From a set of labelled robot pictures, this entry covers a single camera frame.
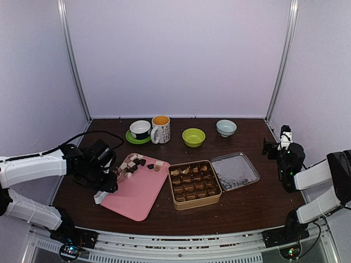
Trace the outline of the white metal tongs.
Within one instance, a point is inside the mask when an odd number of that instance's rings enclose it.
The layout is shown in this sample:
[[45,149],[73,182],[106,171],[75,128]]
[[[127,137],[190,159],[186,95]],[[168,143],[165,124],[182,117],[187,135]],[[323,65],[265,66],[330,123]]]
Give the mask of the white metal tongs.
[[118,182],[121,180],[121,178],[123,177],[123,171],[121,168],[114,168],[113,169],[113,174],[116,176],[116,181],[114,184],[115,189],[111,190],[110,192],[108,191],[98,191],[95,195],[94,195],[94,202],[95,204],[100,204],[109,194],[111,193],[115,193],[118,189]]

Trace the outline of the bear print tin lid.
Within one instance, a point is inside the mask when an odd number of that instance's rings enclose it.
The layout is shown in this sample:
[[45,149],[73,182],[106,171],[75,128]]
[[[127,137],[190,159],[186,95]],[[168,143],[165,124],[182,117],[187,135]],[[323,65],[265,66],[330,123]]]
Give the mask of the bear print tin lid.
[[225,192],[237,190],[260,180],[254,165],[243,152],[214,157],[210,163]]

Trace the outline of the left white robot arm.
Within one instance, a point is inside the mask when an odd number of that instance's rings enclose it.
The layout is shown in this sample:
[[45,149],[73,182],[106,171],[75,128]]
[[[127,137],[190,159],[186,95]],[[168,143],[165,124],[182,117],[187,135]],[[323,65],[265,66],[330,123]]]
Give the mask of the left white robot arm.
[[1,158],[1,215],[12,216],[57,232],[66,243],[79,238],[69,214],[56,207],[40,204],[11,189],[11,186],[52,176],[73,176],[80,186],[114,193],[117,175],[110,170],[115,152],[102,140],[90,148],[64,144],[47,152]]

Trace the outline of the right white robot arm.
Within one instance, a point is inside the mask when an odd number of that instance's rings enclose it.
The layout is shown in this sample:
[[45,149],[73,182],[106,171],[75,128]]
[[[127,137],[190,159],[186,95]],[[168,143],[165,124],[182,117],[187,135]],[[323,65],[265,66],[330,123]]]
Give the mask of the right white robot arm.
[[262,154],[276,161],[279,181],[288,193],[332,182],[325,193],[288,213],[284,227],[277,230],[285,241],[294,241],[309,223],[350,202],[350,150],[329,153],[323,161],[303,170],[304,148],[284,134],[279,143],[264,139]]

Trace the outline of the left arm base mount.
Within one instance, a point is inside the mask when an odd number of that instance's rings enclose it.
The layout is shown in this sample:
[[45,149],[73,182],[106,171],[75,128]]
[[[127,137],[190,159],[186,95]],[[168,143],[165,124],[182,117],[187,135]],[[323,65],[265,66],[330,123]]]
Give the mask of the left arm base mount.
[[73,245],[76,248],[93,249],[97,242],[98,233],[95,231],[84,230],[81,228],[68,228],[49,230],[50,238],[64,245]]

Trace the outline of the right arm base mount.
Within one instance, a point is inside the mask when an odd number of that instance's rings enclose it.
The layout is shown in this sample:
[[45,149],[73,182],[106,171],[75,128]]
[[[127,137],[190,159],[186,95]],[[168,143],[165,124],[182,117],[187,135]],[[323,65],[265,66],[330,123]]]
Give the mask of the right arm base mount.
[[309,237],[308,230],[288,230],[286,227],[279,227],[262,232],[266,248],[281,246]]

